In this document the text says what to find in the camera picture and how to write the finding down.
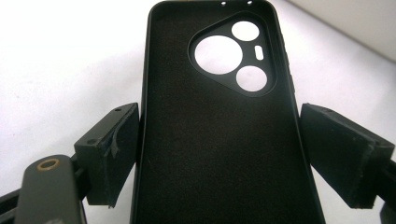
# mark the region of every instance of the phone case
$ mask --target phone case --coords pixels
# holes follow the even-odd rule
[[[259,34],[237,37],[240,21]],[[242,50],[222,75],[201,67],[205,57],[197,54],[213,36]],[[257,75],[239,80],[247,67],[264,72],[264,85],[244,86]],[[156,5],[148,16],[131,222],[324,223],[296,107],[271,4]]]

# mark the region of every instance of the screw hole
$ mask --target screw hole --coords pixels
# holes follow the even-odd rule
[[[45,161],[40,162],[40,164],[37,165],[37,170],[38,171],[48,171],[52,170],[55,167],[59,165],[60,161],[58,159],[48,159]]]
[[[90,139],[90,140],[87,141],[87,144],[88,145],[93,145],[93,144],[95,144],[95,142],[96,142],[96,139]]]

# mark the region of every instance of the white background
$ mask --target white background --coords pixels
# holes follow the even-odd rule
[[[149,9],[157,1],[0,2],[0,195],[23,170],[74,143],[109,110],[140,103]],[[329,107],[396,143],[396,65],[303,13],[278,12],[299,107]],[[379,223],[316,176],[330,224]],[[89,223],[128,223],[133,176],[115,209],[85,205]]]

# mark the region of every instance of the black phone case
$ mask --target black phone case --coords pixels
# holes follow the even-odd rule
[[[251,21],[264,60],[230,32]],[[192,49],[206,36],[233,38],[241,65],[222,75],[199,68]],[[235,74],[255,63],[260,91]],[[132,223],[324,223],[299,134],[283,38],[265,1],[169,1],[148,17],[141,152]]]

